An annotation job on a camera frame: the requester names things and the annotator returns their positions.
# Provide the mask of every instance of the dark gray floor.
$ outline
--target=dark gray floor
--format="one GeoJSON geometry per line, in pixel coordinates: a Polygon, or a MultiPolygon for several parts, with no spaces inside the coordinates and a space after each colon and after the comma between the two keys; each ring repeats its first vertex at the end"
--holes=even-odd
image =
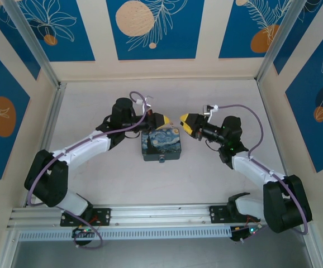
{"type": "Polygon", "coordinates": [[[14,268],[305,268],[312,267],[303,238],[289,230],[262,230],[236,243],[228,238],[105,241],[89,251],[72,242],[21,242],[14,268]]]}

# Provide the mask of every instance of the box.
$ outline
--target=box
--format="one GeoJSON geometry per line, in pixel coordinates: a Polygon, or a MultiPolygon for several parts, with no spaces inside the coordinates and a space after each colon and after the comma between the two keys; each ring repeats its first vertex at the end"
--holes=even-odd
{"type": "Polygon", "coordinates": [[[144,161],[176,160],[182,152],[179,129],[166,128],[141,134],[144,161]]]}

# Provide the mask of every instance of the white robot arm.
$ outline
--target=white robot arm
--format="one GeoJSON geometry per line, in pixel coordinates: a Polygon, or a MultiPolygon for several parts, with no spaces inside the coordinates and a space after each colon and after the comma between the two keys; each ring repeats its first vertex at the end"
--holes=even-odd
{"type": "Polygon", "coordinates": [[[228,116],[221,127],[210,124],[212,112],[234,106],[250,110],[239,104],[205,106],[204,115],[188,113],[180,118],[180,124],[191,137],[218,143],[221,161],[261,189],[262,196],[241,193],[230,197],[227,210],[231,217],[235,222],[243,222],[250,216],[258,221],[264,220],[277,233],[303,223],[306,225],[312,220],[312,213],[301,180],[295,175],[285,176],[273,171],[250,154],[255,147],[249,152],[241,142],[240,118],[228,116]]]}
{"type": "Polygon", "coordinates": [[[128,98],[118,99],[112,114],[87,137],[61,150],[39,151],[25,180],[28,203],[34,194],[48,207],[58,207],[90,221],[93,205],[68,189],[69,173],[92,157],[114,148],[125,138],[126,131],[150,131],[169,123],[166,116],[152,110],[143,109],[143,116],[137,116],[132,104],[128,98]]]}

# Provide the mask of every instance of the black cable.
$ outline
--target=black cable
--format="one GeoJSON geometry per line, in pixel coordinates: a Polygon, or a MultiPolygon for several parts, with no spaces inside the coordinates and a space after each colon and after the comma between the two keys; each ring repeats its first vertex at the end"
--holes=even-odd
{"type": "Polygon", "coordinates": [[[212,151],[214,151],[214,152],[218,152],[218,150],[215,150],[215,149],[213,149],[213,148],[211,148],[210,147],[210,145],[207,143],[209,140],[205,140],[205,144],[206,144],[206,146],[210,149],[210,150],[212,150],[212,151]]]}
{"type": "Polygon", "coordinates": [[[135,136],[135,137],[128,137],[127,135],[125,135],[124,134],[124,136],[126,137],[126,138],[138,138],[139,136],[140,136],[140,132],[138,132],[138,135],[137,136],[135,136]]]}

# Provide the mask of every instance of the white floor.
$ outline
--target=white floor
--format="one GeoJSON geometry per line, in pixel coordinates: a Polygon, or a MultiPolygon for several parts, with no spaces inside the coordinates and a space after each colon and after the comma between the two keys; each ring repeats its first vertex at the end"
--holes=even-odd
{"type": "MultiPolygon", "coordinates": [[[[141,141],[125,139],[113,150],[96,156],[70,175],[69,189],[93,204],[220,203],[244,191],[257,191],[243,175],[231,170],[203,141],[189,137],[179,125],[185,113],[202,113],[204,104],[243,104],[252,108],[264,127],[264,141],[255,157],[283,172],[281,160],[254,80],[158,79],[68,83],[51,143],[51,151],[80,140],[111,113],[115,100],[137,90],[154,97],[154,112],[168,116],[180,130],[179,160],[145,162],[141,141]]],[[[136,112],[141,114],[140,107],[136,112]]],[[[241,117],[241,140],[247,148],[260,138],[253,115],[242,108],[216,113],[211,123],[221,125],[228,115],[241,117]]]]}

